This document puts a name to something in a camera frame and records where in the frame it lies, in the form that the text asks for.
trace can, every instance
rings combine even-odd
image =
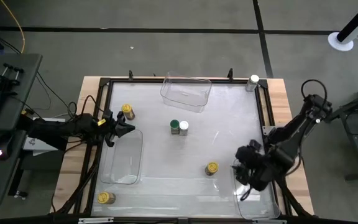
[[[249,77],[248,79],[246,90],[254,91],[256,86],[258,85],[258,82],[259,82],[259,77],[257,75],[251,75],[251,77]]]
[[[205,173],[206,175],[214,175],[219,169],[218,163],[217,162],[210,162],[206,167],[205,167]]]
[[[121,111],[124,113],[125,117],[128,120],[133,120],[135,118],[134,110],[132,110],[132,106],[128,104],[124,104],[121,107]]]
[[[116,201],[116,195],[110,192],[101,192],[98,195],[98,202],[101,204],[112,204]]]
[[[189,123],[187,121],[180,121],[179,124],[179,135],[187,136],[187,131],[189,130]]]
[[[171,120],[171,134],[179,134],[179,121],[178,120]]]

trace yellow can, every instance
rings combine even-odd
[[[218,163],[217,162],[210,162],[206,167],[205,167],[205,173],[206,175],[214,175],[219,169]]]
[[[101,192],[98,195],[98,202],[101,204],[112,204],[116,201],[116,195],[110,192]]]
[[[128,104],[124,104],[121,107],[121,111],[124,113],[125,117],[128,120],[133,120],[135,118],[134,110],[132,110],[132,107]]]

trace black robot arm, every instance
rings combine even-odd
[[[121,137],[133,130],[135,126],[125,123],[122,111],[118,112],[117,120],[110,110],[103,113],[102,119],[90,114],[75,115],[66,122],[46,121],[21,115],[17,129],[25,130],[30,138],[39,139],[53,147],[62,148],[68,137],[79,137],[84,142],[95,142],[104,138],[109,147],[113,147],[114,136]]]
[[[268,147],[265,155],[259,153],[259,146],[255,140],[237,150],[236,159],[240,164],[233,167],[237,181],[244,185],[249,184],[250,189],[261,191],[271,181],[276,180],[283,194],[286,194],[294,208],[297,208],[296,212],[304,213],[283,179],[293,167],[305,136],[331,112],[331,103],[325,98],[319,95],[305,97],[300,113],[286,126],[272,129],[264,139],[264,145]],[[245,200],[249,193],[250,190],[241,200]]]

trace wooden table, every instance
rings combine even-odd
[[[80,97],[78,98],[78,104],[77,104],[78,108],[83,107],[83,103],[86,96],[92,95],[94,98],[96,98],[96,95],[98,94],[100,78],[102,77],[84,77],[83,84],[81,87]],[[287,92],[285,91],[284,80],[268,79],[267,81],[268,81],[268,90],[270,95],[270,101],[272,104],[275,125],[284,126],[292,119],[290,105],[288,104]],[[107,88],[105,88],[103,91],[101,108],[104,108],[104,102],[106,101],[106,93],[107,93]],[[267,113],[264,102],[262,102],[262,107],[264,108],[264,113]],[[88,100],[86,103],[84,113],[92,114],[93,110],[94,110],[94,103],[91,100]],[[67,147],[74,146],[75,144],[76,143],[69,144],[67,145]],[[80,181],[81,168],[83,166],[84,155],[85,155],[85,148],[86,145],[84,144],[70,150],[65,154],[62,163],[62,168],[60,169],[59,179],[55,189],[55,196],[53,198],[53,204],[55,205],[56,209],[62,207],[62,205],[68,200],[68,198],[74,192]],[[94,147],[93,153],[91,154],[91,159],[89,160],[90,161],[89,167],[93,162],[95,150],[96,147]],[[302,204],[303,208],[307,212],[313,214],[314,213],[313,207],[310,200],[308,183],[306,181],[305,170],[303,166],[300,166],[300,168],[296,172],[294,172],[292,175],[289,175],[287,177],[287,185],[288,188],[291,190],[292,194]],[[87,188],[85,188],[83,192],[83,200],[81,203],[81,210],[80,210],[81,212],[86,206],[86,199],[88,198],[88,189],[89,189],[89,183]],[[277,189],[277,195],[279,201],[278,206],[280,207],[281,211],[284,212],[285,209],[282,200],[282,194],[279,189]]]

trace white cap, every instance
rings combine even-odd
[[[189,123],[187,123],[187,121],[180,121],[179,128],[182,130],[187,130],[189,128]]]
[[[253,83],[258,83],[259,81],[259,76],[257,75],[251,75],[251,77],[249,78]]]

